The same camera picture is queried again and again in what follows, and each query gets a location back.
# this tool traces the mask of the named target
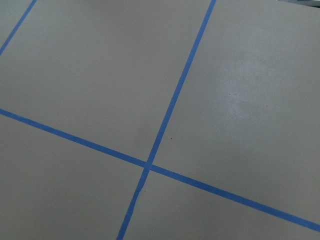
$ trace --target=gray surface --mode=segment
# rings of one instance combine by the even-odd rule
[[[0,239],[115,239],[142,168],[0,116]]]
[[[316,240],[302,226],[151,172],[125,240]]]
[[[320,223],[319,39],[316,8],[218,1],[154,163]]]
[[[32,0],[0,1],[0,48]]]
[[[146,160],[209,1],[37,1],[0,108]]]

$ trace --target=diagonal blue line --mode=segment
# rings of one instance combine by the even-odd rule
[[[8,46],[9,42],[11,41],[11,39],[13,38],[13,36],[16,34],[17,30],[19,29],[19,27],[21,26],[21,24],[23,23],[23,21],[25,20],[25,18],[27,17],[27,15],[29,14],[29,12],[31,11],[31,9],[33,8],[33,6],[36,4],[37,0],[33,0],[30,5],[28,6],[28,8],[25,10],[24,14],[22,15],[22,17],[20,18],[20,20],[18,21],[18,23],[15,25],[15,27],[13,28],[13,30],[11,31],[10,35],[7,37],[7,39],[5,40],[5,42],[3,43],[2,47],[0,48],[0,56],[1,54],[4,52],[4,50],[6,49],[6,47]]]
[[[209,7],[205,13],[205,16],[203,18],[203,21],[202,21],[202,24],[201,24],[201,27],[198,31],[198,34],[195,38],[195,41],[193,43],[193,46],[192,46],[192,49],[190,51],[190,54],[187,58],[187,61],[185,63],[185,66],[183,68],[183,71],[182,71],[182,74],[180,76],[180,79],[178,81],[178,84],[174,90],[174,93],[173,93],[173,96],[171,98],[171,101],[170,101],[170,104],[166,110],[166,113],[164,115],[164,118],[163,118],[163,121],[162,121],[162,124],[160,126],[160,129],[158,131],[158,134],[155,138],[155,141],[153,143],[153,146],[152,146],[152,149],[150,151],[150,154],[149,154],[149,157],[146,161],[146,164],[144,166],[144,169],[142,171],[142,174],[141,174],[141,177],[139,179],[139,182],[136,186],[136,189],[134,191],[134,194],[133,194],[133,197],[131,199],[131,202],[129,204],[129,207],[127,209],[127,212],[124,216],[124,220],[122,222],[122,225],[121,225],[121,228],[118,232],[118,236],[117,236],[117,240],[122,240],[126,234],[126,231],[127,231],[127,228],[128,228],[128,225],[130,223],[130,220],[131,220],[131,217],[133,215],[133,212],[134,212],[134,208],[135,208],[135,205],[137,203],[137,200],[138,200],[138,196],[142,190],[142,188],[144,187],[145,185],[145,182],[147,180],[147,177],[148,177],[148,174],[150,172],[150,169],[152,167],[152,163],[156,157],[156,154],[157,154],[157,151],[158,151],[158,148],[160,146],[160,143],[161,143],[161,140],[165,134],[165,131],[166,131],[166,128],[167,128],[167,125],[168,125],[168,122],[170,120],[170,117],[174,111],[174,108],[175,108],[175,105],[177,103],[177,100],[178,100],[178,97],[179,97],[179,94],[181,92],[181,89],[184,85],[184,82],[186,80],[186,77],[187,77],[187,74],[189,72],[189,69],[190,69],[190,66],[193,62],[193,59],[195,57],[195,54],[197,52],[197,49],[199,47],[199,44],[200,44],[200,41],[201,41],[201,38],[205,32],[205,29],[206,29],[206,26],[207,26],[207,23],[209,21],[209,18],[210,18],[210,15],[214,9],[214,6],[216,4],[216,0],[211,0],[210,4],[209,4]]]
[[[159,167],[156,165],[152,165],[151,171],[156,172],[161,175],[164,175],[164,176],[167,176],[169,178],[175,179],[175,180],[180,181],[182,183],[194,186],[198,189],[205,190],[209,193],[218,195],[218,196],[223,197],[225,199],[229,199],[229,200],[234,201],[236,203],[243,204],[247,207],[259,210],[259,211],[264,212],[266,214],[270,214],[270,215],[273,215],[273,216],[278,217],[280,219],[287,220],[291,223],[298,224],[298,225],[306,227],[308,229],[320,232],[320,225],[315,222],[305,220],[303,218],[291,215],[291,214],[286,213],[284,211],[277,210],[277,209],[269,207],[267,205],[258,203],[256,201],[252,201],[252,200],[247,199],[245,197],[242,197],[242,196],[233,194],[231,192],[219,189],[217,187],[205,184],[203,182],[197,181],[197,180],[192,179],[187,176],[183,176],[183,175],[178,174],[173,171],[169,171],[165,168],[162,168],[162,167]]]
[[[61,138],[64,138],[64,139],[73,141],[73,142],[75,142],[75,143],[77,143],[77,144],[86,146],[86,147],[88,147],[88,148],[97,150],[97,151],[102,152],[102,153],[104,153],[104,154],[108,154],[108,155],[110,155],[110,156],[116,157],[116,158],[118,158],[118,159],[124,160],[124,161],[129,162],[129,163],[132,163],[132,164],[134,164],[134,165],[137,165],[137,166],[140,166],[140,167],[144,167],[145,164],[146,164],[145,161],[142,161],[142,160],[139,160],[139,159],[134,158],[134,157],[132,157],[132,156],[126,155],[126,154],[124,154],[124,153],[121,153],[121,152],[112,150],[112,149],[110,149],[110,148],[107,148],[107,147],[105,147],[105,146],[96,144],[96,143],[94,143],[94,142],[91,142],[91,141],[82,139],[82,138],[80,138],[80,137],[71,135],[71,134],[66,133],[66,132],[64,132],[64,131],[60,131],[60,130],[58,130],[58,129],[55,129],[55,128],[50,127],[50,126],[47,126],[47,125],[44,125],[44,124],[42,124],[42,123],[39,123],[39,122],[30,120],[30,119],[25,118],[25,117],[23,117],[23,116],[19,116],[19,115],[17,115],[17,114],[14,114],[14,113],[9,112],[9,111],[6,111],[6,110],[3,110],[3,109],[1,109],[1,108],[0,108],[0,114],[3,115],[3,116],[6,116],[6,117],[8,117],[8,118],[17,120],[17,121],[19,121],[19,122],[22,122],[22,123],[24,123],[24,124],[30,125],[30,126],[32,126],[32,127],[35,127],[35,128],[37,128],[37,129],[46,131],[46,132],[51,133],[51,134],[54,134],[54,135],[57,135],[57,136],[59,136],[59,137],[61,137]]]

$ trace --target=concrete floor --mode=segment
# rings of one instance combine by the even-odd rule
[[[0,239],[318,239],[319,14],[1,1]]]

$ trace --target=gray floor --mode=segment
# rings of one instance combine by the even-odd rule
[[[0,2],[0,47],[31,2]],[[0,56],[0,239],[116,239],[144,163],[89,145],[147,161],[209,3],[36,1]],[[318,230],[151,168],[124,239],[320,237],[319,15],[218,0],[154,159]]]

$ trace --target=grid line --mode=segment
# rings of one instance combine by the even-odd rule
[[[33,8],[33,6],[35,5],[36,2],[37,2],[37,0],[33,0],[30,3],[30,5],[26,9],[26,11],[23,13],[22,17],[18,21],[18,23],[13,28],[13,30],[10,33],[10,35],[8,36],[8,38],[5,40],[4,44],[0,48],[0,56],[4,52],[4,50],[6,49],[6,47],[9,44],[9,42],[11,41],[11,39],[13,38],[13,36],[15,35],[15,33],[17,32],[17,30],[19,29],[19,27],[21,26],[21,24],[23,23],[23,21],[25,20],[25,18],[27,17],[27,15],[29,14],[29,12],[31,11],[31,9]],[[32,126],[34,128],[43,130],[43,131],[48,132],[50,134],[54,134],[54,135],[56,135],[58,137],[61,137],[61,138],[64,138],[66,140],[75,142],[77,144],[83,145],[85,147],[91,148],[93,150],[102,152],[104,154],[113,156],[115,158],[118,158],[120,160],[129,162],[131,164],[134,164],[136,166],[139,166],[139,167],[143,168],[143,172],[142,172],[142,175],[141,175],[140,180],[138,182],[135,194],[133,195],[133,198],[131,200],[132,204],[130,203],[130,205],[132,205],[132,209],[130,209],[130,206],[128,208],[128,212],[129,212],[130,216],[128,216],[129,217],[128,218],[127,215],[126,215],[127,222],[125,222],[125,225],[126,225],[125,228],[123,228],[123,226],[121,226],[121,228],[120,228],[119,235],[118,235],[118,238],[117,238],[119,240],[123,239],[123,236],[124,236],[124,234],[126,232],[128,224],[130,222],[130,218],[132,216],[132,213],[133,213],[133,210],[134,210],[134,206],[135,206],[135,204],[137,202],[139,193],[140,193],[141,189],[143,188],[143,186],[144,186],[144,184],[146,182],[147,176],[148,176],[150,171],[153,171],[155,173],[158,173],[158,174],[161,174],[163,176],[169,177],[169,178],[174,179],[176,181],[185,183],[187,185],[193,186],[195,188],[204,190],[206,192],[218,195],[218,196],[223,197],[225,199],[229,199],[229,200],[231,200],[233,202],[240,203],[242,205],[245,205],[247,207],[256,209],[256,210],[264,212],[266,214],[278,217],[278,218],[286,220],[288,222],[291,222],[291,223],[306,227],[306,228],[308,228],[310,230],[314,230],[316,232],[320,232],[320,224],[317,224],[315,222],[300,218],[298,216],[294,216],[292,214],[277,210],[277,209],[269,207],[267,205],[264,205],[264,204],[258,203],[256,201],[247,199],[245,197],[233,194],[231,192],[219,189],[219,188],[214,187],[212,185],[206,184],[204,182],[192,179],[190,177],[181,175],[179,173],[167,170],[165,168],[162,168],[160,166],[157,166],[157,165],[153,164],[153,161],[154,161],[154,158],[155,158],[156,153],[158,151],[158,148],[159,148],[159,145],[161,143],[162,137],[163,137],[163,135],[165,133],[166,127],[167,127],[168,122],[170,120],[171,114],[172,114],[172,112],[174,110],[175,104],[176,104],[176,102],[178,100],[180,91],[182,89],[182,86],[184,84],[184,81],[186,79],[188,71],[190,69],[192,60],[193,60],[193,58],[195,56],[195,53],[196,53],[197,48],[199,46],[201,37],[202,37],[202,35],[204,33],[205,27],[206,27],[206,25],[208,23],[210,14],[211,14],[211,12],[212,12],[212,10],[214,8],[215,3],[216,3],[216,0],[211,0],[209,8],[208,8],[208,10],[207,10],[207,12],[205,14],[205,17],[203,19],[202,25],[200,27],[198,35],[197,35],[197,37],[195,39],[195,42],[193,44],[193,47],[191,49],[191,52],[190,52],[189,57],[187,59],[187,62],[185,64],[185,67],[184,67],[184,69],[182,71],[182,74],[181,74],[181,77],[180,77],[179,82],[177,84],[177,87],[176,87],[176,89],[174,91],[174,94],[172,96],[172,99],[171,99],[171,102],[170,102],[169,107],[167,109],[167,112],[166,112],[166,114],[164,116],[164,119],[162,121],[161,127],[159,129],[158,134],[157,134],[157,137],[156,137],[156,139],[154,141],[154,144],[152,146],[152,149],[150,151],[150,154],[149,154],[147,162],[145,162],[143,160],[140,160],[140,159],[137,159],[135,157],[129,156],[127,154],[121,153],[119,151],[110,149],[108,147],[96,144],[94,142],[85,140],[85,139],[77,137],[75,135],[60,131],[58,129],[55,129],[55,128],[47,126],[47,125],[44,125],[42,123],[33,121],[33,120],[25,118],[23,116],[19,116],[17,114],[14,114],[12,112],[9,112],[9,111],[6,111],[6,110],[0,108],[0,115],[3,115],[5,117],[11,118],[13,120],[16,120],[16,121],[19,121],[21,123],[27,124],[29,126]]]

